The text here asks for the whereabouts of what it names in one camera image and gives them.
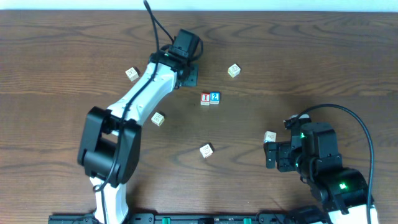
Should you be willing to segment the red letter I block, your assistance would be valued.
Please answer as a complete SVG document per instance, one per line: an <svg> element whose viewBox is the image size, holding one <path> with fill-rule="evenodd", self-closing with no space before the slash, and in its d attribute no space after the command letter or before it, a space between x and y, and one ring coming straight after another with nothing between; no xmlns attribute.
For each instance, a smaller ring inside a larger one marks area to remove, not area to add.
<svg viewBox="0 0 398 224"><path fill-rule="evenodd" d="M202 93L201 94L200 104L202 106L210 105L210 94L209 93Z"/></svg>

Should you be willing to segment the blue number 2 block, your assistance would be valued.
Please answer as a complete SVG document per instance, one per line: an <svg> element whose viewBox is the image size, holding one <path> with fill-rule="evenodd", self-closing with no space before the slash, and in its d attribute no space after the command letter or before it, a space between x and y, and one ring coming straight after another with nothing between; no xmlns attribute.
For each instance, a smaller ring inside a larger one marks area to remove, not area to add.
<svg viewBox="0 0 398 224"><path fill-rule="evenodd" d="M211 92L210 93L210 103L212 105L218 105L220 103L220 92Z"/></svg>

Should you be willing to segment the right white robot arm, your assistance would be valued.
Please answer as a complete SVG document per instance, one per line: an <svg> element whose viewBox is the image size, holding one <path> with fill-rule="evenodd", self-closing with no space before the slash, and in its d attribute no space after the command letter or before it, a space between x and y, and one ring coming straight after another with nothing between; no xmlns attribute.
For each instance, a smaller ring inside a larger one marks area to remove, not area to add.
<svg viewBox="0 0 398 224"><path fill-rule="evenodd" d="M266 142L266 167L296 171L322 205L292 210L284 223L377 223L377 211L366 215L368 184L362 173L343 166L335 130L328 123L299 122L285 142Z"/></svg>

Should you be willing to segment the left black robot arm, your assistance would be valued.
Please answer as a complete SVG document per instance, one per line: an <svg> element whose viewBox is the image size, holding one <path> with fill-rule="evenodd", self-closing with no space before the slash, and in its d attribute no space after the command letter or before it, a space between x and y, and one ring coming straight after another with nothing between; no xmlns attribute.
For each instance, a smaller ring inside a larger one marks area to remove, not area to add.
<svg viewBox="0 0 398 224"><path fill-rule="evenodd" d="M126 182L139 162L142 126L162 98L197 84L197 48L203 48L199 36L179 30L172 44L150 56L144 74L120 100L88 112L77 161L93 184L98 223L127 221Z"/></svg>

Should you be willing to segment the white block blue edge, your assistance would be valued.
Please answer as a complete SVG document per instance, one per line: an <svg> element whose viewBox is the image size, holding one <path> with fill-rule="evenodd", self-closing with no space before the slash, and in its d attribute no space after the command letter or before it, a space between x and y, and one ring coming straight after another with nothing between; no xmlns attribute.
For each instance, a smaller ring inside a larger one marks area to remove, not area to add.
<svg viewBox="0 0 398 224"><path fill-rule="evenodd" d="M264 134L264 143L275 142L277 133L272 131L266 131Z"/></svg>

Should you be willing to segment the white block upper right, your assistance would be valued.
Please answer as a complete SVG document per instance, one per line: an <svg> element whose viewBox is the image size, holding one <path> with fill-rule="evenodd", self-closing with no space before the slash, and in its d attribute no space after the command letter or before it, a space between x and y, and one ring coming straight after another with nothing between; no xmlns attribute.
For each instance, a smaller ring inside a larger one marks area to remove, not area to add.
<svg viewBox="0 0 398 224"><path fill-rule="evenodd" d="M236 63L234 63L233 65L231 65L231 66L228 68L228 74L229 74L232 78L234 78L234 77L236 77L237 75L239 75L239 74L240 74L240 71L241 71L241 68L240 68L239 65L236 64Z"/></svg>

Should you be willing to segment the white block upper left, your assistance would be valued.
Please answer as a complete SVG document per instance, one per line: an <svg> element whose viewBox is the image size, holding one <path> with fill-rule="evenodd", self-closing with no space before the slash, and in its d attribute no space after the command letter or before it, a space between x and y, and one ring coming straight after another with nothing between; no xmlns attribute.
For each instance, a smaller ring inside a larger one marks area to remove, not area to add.
<svg viewBox="0 0 398 224"><path fill-rule="evenodd" d="M131 67L128 70L126 70L125 74L127 75L128 79L131 82L139 78L139 72L134 67Z"/></svg>

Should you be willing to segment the white block lower centre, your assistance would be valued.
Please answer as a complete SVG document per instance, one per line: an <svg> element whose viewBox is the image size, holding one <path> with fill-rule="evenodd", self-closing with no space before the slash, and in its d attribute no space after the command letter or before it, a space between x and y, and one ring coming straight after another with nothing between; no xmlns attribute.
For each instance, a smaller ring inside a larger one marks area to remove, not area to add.
<svg viewBox="0 0 398 224"><path fill-rule="evenodd" d="M200 148L200 153L202 154L203 158L206 159L207 157L213 154L212 147L210 144L206 144Z"/></svg>

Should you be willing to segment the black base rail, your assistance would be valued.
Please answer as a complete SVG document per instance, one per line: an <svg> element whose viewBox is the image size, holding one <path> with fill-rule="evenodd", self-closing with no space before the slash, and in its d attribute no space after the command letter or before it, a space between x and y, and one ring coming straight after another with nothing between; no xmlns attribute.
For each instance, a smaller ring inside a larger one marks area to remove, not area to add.
<svg viewBox="0 0 398 224"><path fill-rule="evenodd" d="M95 224L93 215L51 215L48 224ZM299 223L283 214L260 215L154 215L136 213L128 215L122 224L278 224Z"/></svg>

